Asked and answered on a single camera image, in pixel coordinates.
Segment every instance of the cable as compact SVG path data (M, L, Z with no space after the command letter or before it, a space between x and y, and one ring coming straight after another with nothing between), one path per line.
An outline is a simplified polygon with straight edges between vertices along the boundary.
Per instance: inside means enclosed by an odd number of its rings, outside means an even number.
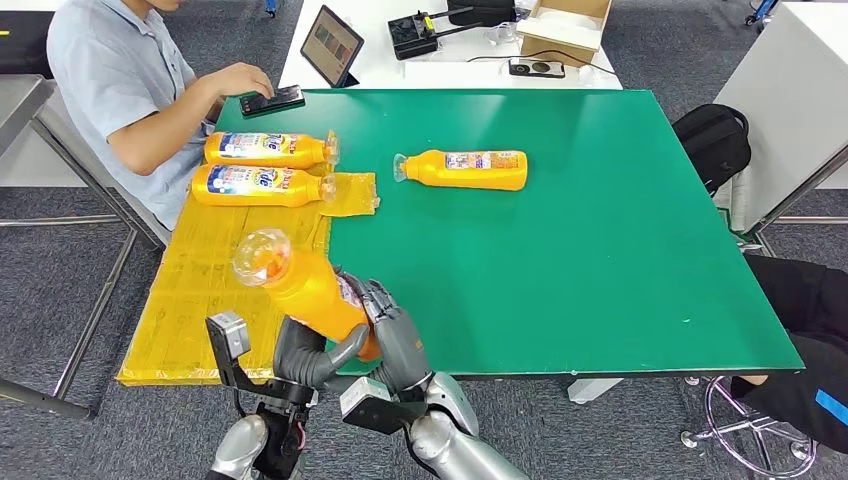
M236 411L239 412L239 416L241 418L247 416L247 414L244 413L244 409L241 408L241 397L239 396L238 388L233 389L233 405L236 406Z
M531 58L531 57L535 57L536 55L541 55L541 54L543 54L543 53L558 53L558 54L563 55L563 56L566 56L566 57L568 57L568 58L570 58L570 59L572 59L572 60L574 60L574 61L577 61L577 62L583 63L583 64L585 64L585 65L589 65L590 67L595 67L595 68L597 68L598 70L600 70L600 71L602 71L602 72L609 73L610 75L615 75L615 72L613 72L612 70L607 70L606 68L599 67L599 66L595 65L595 64L594 64L594 63L592 63L592 62L587 62L587 61L585 61L585 60L580 60L579 58L575 57L574 55L570 55L570 54L565 53L565 52L560 51L560 50L542 50L542 51L540 51L540 52L531 53L530 55L503 55L503 56L488 56L488 55L482 55L482 56L479 56L479 57L469 58L468 60L466 60L466 62L473 62L474 60L480 60L480 59L482 59L482 58L495 58L495 59L497 59L497 58Z

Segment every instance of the man's hand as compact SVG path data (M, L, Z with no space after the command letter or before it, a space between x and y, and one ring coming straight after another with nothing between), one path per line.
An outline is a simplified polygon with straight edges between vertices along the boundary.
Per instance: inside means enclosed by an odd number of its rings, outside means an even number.
M199 82L206 83L216 96L241 95L256 92L265 98L271 98L274 87L271 79L259 67L246 63L234 63L217 72L201 77Z

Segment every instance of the white device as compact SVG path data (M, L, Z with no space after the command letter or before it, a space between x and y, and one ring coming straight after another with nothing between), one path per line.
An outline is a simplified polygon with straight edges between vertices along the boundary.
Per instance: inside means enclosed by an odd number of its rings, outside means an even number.
M565 78L562 62L546 62L532 58L510 58L509 74L519 77Z

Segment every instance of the cardboard box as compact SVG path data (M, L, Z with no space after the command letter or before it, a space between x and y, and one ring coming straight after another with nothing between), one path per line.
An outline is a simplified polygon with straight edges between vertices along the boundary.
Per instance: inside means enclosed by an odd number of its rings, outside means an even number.
M539 0L530 17L518 22L517 31L524 36L521 54L559 50L577 60L559 53L538 57L575 67L591 62L601 48L611 3L611 0Z

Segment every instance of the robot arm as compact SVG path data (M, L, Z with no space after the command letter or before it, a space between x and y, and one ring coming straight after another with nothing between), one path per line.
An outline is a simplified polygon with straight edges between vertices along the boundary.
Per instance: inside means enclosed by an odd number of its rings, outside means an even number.
M212 352L221 383L234 387L236 407L242 419L227 431L215 453L207 480L248 480L254 470L268 480L298 480L300 453L306 444L304 425L317 403L316 388L335 377L336 369L362 348L368 333L363 326L329 352L326 339L286 318L274 349L274 377L254 384L238 358L250 350L247 324L233 312L206 319ZM245 415L238 392L259 395L256 413Z
M441 480L528 479L479 438L477 415L462 388L430 369L415 324L388 291L374 280L345 279L362 299L383 360L370 378L342 394L344 421L386 434L403 428L412 457Z

